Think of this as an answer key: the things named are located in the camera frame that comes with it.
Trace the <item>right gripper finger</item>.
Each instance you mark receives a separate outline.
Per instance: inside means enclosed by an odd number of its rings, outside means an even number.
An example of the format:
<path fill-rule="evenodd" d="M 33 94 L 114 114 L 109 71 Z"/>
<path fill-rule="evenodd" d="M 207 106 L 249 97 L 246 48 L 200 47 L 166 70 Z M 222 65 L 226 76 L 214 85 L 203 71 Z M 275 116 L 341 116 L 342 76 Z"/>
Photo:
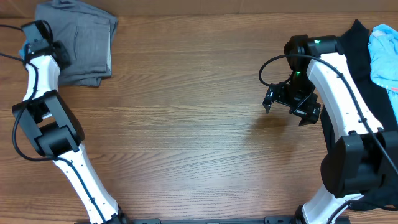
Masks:
<path fill-rule="evenodd" d="M 311 113 L 305 113 L 302 116 L 299 126 L 305 126 L 309 124 L 316 124 L 320 117 L 320 109 L 315 108 Z"/>
<path fill-rule="evenodd" d="M 266 110 L 267 114 L 269 114 L 272 103 L 274 102 L 274 98 L 273 98 L 274 87 L 275 87 L 274 84 L 271 84 L 268 87 L 268 90 L 267 90 L 264 100 L 262 102 L 262 105 L 263 105 L 264 109 Z"/>

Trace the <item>grey shorts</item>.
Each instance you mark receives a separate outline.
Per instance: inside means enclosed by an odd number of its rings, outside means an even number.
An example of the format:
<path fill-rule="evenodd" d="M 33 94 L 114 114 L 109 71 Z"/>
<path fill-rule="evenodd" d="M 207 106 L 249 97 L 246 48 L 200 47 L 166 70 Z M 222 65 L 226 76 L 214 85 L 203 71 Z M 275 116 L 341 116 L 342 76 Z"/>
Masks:
<path fill-rule="evenodd" d="M 36 6 L 35 19 L 49 23 L 54 40 L 70 56 L 70 65 L 61 69 L 60 85 L 100 86 L 111 78 L 116 17 L 81 1 L 49 1 Z"/>

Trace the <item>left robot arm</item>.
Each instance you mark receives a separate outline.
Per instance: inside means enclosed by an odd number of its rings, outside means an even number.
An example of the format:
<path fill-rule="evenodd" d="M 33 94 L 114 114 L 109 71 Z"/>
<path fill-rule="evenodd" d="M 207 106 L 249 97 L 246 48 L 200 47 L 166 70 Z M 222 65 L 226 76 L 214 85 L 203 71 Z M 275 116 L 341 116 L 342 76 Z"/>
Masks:
<path fill-rule="evenodd" d="M 129 223 L 90 163 L 83 144 L 85 134 L 58 92 L 58 77 L 69 56 L 47 21 L 21 26 L 27 38 L 22 57 L 29 73 L 23 101 L 12 107 L 14 127 L 21 127 L 39 157 L 53 161 L 65 174 L 88 212 L 90 223 Z"/>

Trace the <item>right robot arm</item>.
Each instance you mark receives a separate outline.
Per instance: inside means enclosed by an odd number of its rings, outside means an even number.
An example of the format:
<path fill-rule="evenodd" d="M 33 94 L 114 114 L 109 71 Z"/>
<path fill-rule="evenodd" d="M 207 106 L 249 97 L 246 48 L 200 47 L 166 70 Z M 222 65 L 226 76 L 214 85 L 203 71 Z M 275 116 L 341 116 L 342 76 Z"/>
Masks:
<path fill-rule="evenodd" d="M 326 109 L 334 145 L 322 160 L 322 186 L 294 215 L 266 217 L 266 223 L 348 223 L 343 212 L 387 184 L 397 174 L 397 133 L 386 131 L 357 89 L 333 36 L 296 35 L 284 46 L 292 71 L 283 82 L 267 86 L 263 107 L 289 107 L 300 124 L 314 124 Z"/>

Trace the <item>folded blue jeans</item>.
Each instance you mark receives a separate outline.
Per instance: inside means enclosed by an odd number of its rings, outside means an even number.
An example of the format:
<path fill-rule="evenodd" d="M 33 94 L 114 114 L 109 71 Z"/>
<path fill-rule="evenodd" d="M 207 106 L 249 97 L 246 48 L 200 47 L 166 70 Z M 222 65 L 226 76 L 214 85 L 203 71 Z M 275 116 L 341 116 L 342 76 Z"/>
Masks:
<path fill-rule="evenodd" d="M 20 56 L 20 58 L 22 59 L 22 60 L 25 60 L 25 56 L 26 56 L 26 49 L 25 49 L 25 47 L 23 47 L 23 48 L 21 48 L 20 50 L 19 50 L 19 56 Z"/>

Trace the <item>black shirt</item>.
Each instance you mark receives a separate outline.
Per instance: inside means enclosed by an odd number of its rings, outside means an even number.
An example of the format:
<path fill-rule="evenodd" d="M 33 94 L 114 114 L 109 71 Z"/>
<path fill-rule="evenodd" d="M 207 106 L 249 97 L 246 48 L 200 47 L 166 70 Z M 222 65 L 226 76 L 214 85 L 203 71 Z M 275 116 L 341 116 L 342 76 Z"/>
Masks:
<path fill-rule="evenodd" d="M 370 78 L 369 29 L 356 19 L 338 41 L 344 49 L 349 72 L 371 113 L 381 122 L 385 131 L 396 131 L 397 121 L 387 91 L 373 83 Z M 396 207 L 397 176 L 393 175 L 383 187 L 367 193 L 361 200 Z"/>

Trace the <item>light blue garment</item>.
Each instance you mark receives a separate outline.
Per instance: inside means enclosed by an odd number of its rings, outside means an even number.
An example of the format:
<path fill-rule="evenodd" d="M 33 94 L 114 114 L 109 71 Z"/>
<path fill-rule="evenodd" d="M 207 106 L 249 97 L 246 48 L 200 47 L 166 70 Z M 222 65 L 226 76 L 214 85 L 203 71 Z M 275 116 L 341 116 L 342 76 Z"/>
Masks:
<path fill-rule="evenodd" d="M 368 50 L 371 81 L 386 90 L 397 119 L 397 31 L 386 24 L 374 27 Z"/>

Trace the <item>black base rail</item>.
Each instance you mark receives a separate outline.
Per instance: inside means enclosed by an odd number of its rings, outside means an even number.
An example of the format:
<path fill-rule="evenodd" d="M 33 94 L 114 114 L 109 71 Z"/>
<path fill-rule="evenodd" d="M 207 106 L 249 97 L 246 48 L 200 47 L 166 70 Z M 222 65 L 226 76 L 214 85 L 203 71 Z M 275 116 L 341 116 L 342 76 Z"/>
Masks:
<path fill-rule="evenodd" d="M 137 219 L 133 224 L 289 224 L 293 223 L 293 216 L 269 216 L 264 218 L 235 218 L 235 219 L 207 219 L 207 220 L 160 220 Z"/>

